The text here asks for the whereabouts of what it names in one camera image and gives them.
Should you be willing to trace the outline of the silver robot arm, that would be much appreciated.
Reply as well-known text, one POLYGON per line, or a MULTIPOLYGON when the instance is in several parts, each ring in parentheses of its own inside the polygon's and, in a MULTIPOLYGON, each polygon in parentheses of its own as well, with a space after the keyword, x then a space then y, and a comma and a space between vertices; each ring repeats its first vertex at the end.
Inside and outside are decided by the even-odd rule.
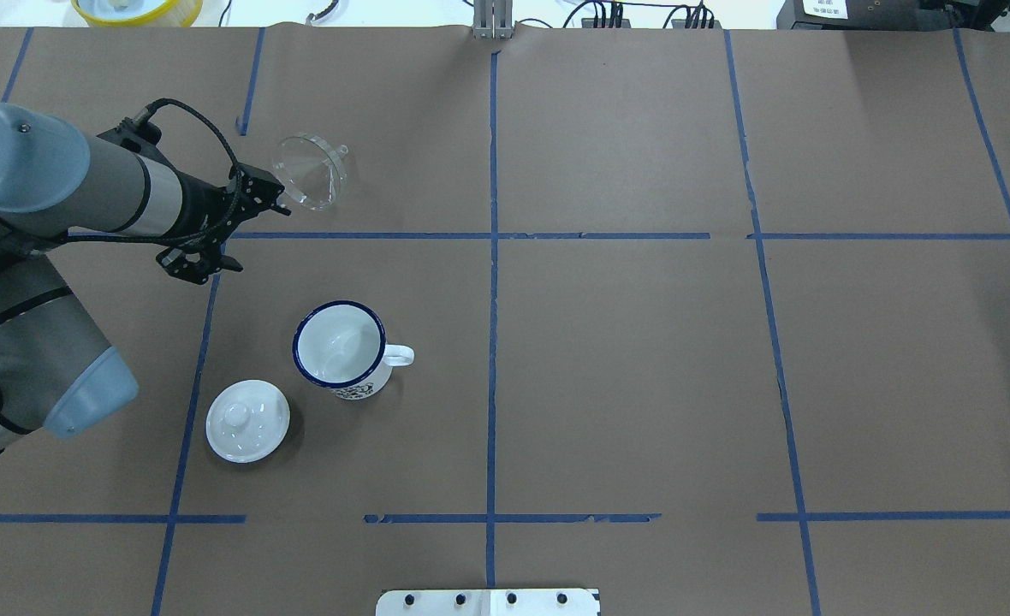
POLYGON ((98 135, 0 103, 0 455, 36 430, 71 438, 128 406, 139 386, 50 251, 78 243, 159 248, 157 265, 203 285, 241 270, 224 252, 243 222, 288 215, 273 173, 242 163, 207 117, 173 98, 98 135), (229 160, 220 186, 180 171, 159 149, 158 110, 211 130, 229 160))

